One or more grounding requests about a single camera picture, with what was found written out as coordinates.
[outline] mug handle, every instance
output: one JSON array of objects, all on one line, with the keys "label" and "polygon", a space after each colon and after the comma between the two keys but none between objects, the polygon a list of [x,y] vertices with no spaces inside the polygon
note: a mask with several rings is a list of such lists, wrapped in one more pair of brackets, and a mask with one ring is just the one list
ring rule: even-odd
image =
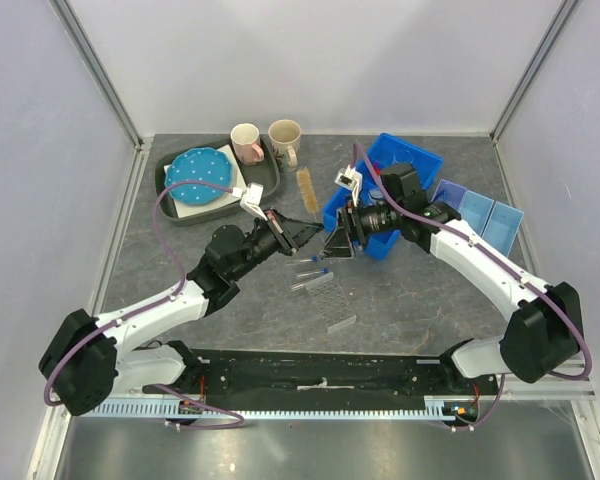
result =
[{"label": "mug handle", "polygon": [[287,153],[289,154],[289,168],[296,168],[298,166],[298,157],[293,147],[287,147]]},{"label": "mug handle", "polygon": [[264,151],[262,150],[262,148],[260,147],[260,145],[253,143],[251,144],[251,147],[256,151],[256,153],[258,154],[258,158],[255,159],[255,162],[261,162],[264,159]]}]

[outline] pink mug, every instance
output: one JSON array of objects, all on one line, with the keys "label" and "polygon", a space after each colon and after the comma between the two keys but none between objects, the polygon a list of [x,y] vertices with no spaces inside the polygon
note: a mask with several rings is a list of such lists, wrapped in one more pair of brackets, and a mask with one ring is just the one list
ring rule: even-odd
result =
[{"label": "pink mug", "polygon": [[255,165],[264,158],[260,147],[260,131],[250,123],[241,123],[231,130],[231,144],[238,160],[245,165]]}]

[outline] blue storage box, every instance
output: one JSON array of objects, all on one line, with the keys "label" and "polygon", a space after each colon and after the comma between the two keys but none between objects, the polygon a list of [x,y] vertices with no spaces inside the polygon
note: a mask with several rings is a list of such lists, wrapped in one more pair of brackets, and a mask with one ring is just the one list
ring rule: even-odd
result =
[{"label": "blue storage box", "polygon": [[[424,189],[433,183],[436,173],[438,173],[443,163],[442,158],[437,155],[388,133],[381,133],[373,142],[367,154],[371,163],[380,170],[394,163],[411,163],[418,172],[420,184]],[[369,190],[376,188],[376,184],[362,159],[358,159],[356,162],[356,170],[362,174],[360,200],[364,204],[370,204]],[[338,187],[335,195],[323,208],[322,217],[327,232],[332,232],[336,228],[336,211],[344,205],[349,193],[346,188]],[[369,238],[369,244],[365,252],[377,260],[384,260],[399,236],[400,232],[398,231],[372,235]]]},{"label": "blue storage box", "polygon": [[[368,154],[369,160],[381,170],[394,163],[410,163],[418,172],[420,184],[425,190],[431,186],[443,163],[439,156],[388,133],[378,135]],[[366,169],[360,171],[365,180],[373,182]]]},{"label": "blue storage box", "polygon": [[467,194],[467,188],[448,180],[440,180],[436,191],[433,194],[432,202],[444,202],[451,208],[458,210],[464,197]]},{"label": "blue storage box", "polygon": [[487,220],[489,220],[489,213],[491,213],[493,203],[492,199],[469,190],[464,196],[464,201],[460,205],[458,212],[462,215],[462,219],[466,220],[471,228],[473,228],[473,231],[482,236]]},{"label": "blue storage box", "polygon": [[523,215],[517,208],[496,202],[482,238],[504,256],[509,255]]}]

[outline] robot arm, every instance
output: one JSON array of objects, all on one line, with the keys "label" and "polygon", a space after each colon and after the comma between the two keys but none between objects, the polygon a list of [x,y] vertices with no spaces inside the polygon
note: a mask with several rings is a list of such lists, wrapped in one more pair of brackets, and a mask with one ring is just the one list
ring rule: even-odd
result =
[{"label": "robot arm", "polygon": [[[451,207],[442,202],[430,203],[420,187],[417,172],[410,165],[386,168],[381,180],[402,208],[448,225],[468,240],[400,215],[386,203],[356,206],[350,197],[338,211],[337,228],[327,239],[322,256],[352,257],[358,248],[366,247],[370,235],[397,229],[403,238],[449,264],[475,285],[509,323],[502,336],[468,340],[447,351],[442,358],[449,361],[455,375],[476,378],[513,373],[533,383],[578,352],[578,343],[562,320],[525,284],[546,294],[582,332],[580,301],[575,289],[566,283],[553,287],[531,275],[484,242]],[[484,249],[519,274],[520,280],[513,279],[503,266],[486,257],[480,251]]]},{"label": "robot arm", "polygon": [[319,223],[286,218],[273,209],[256,210],[250,233],[234,225],[214,232],[182,288],[175,285],[135,305],[97,317],[78,310],[64,320],[39,364],[47,379],[82,339],[112,321],[117,323],[74,355],[53,384],[72,415],[92,410],[112,393],[128,393],[155,383],[172,384],[187,367],[188,351],[170,345],[136,349],[173,327],[221,309],[238,294],[236,282],[240,278],[276,252],[295,254],[323,228]]}]

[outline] brush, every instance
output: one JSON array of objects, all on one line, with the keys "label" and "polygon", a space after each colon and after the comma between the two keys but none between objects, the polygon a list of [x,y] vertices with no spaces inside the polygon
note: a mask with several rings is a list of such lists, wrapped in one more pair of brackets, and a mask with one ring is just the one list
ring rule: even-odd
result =
[{"label": "brush", "polygon": [[316,214],[320,210],[320,206],[318,205],[318,198],[316,197],[316,192],[313,189],[313,183],[311,183],[311,174],[309,173],[309,169],[307,167],[299,168],[296,171],[296,181],[298,182],[300,195],[302,196],[302,201],[304,202],[304,208],[307,209],[307,212],[313,215],[313,218],[316,218]]}]

